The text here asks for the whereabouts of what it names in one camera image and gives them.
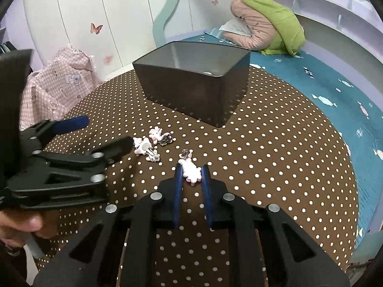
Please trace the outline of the left hand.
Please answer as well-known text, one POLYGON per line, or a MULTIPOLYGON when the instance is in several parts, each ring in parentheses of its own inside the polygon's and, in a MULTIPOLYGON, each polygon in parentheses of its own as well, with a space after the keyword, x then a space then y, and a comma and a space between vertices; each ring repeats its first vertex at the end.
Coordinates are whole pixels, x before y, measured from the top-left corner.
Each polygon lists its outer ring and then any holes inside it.
POLYGON ((1 211, 1 242, 11 248, 22 248, 28 236, 49 239, 57 234, 59 212, 5 209, 1 211))

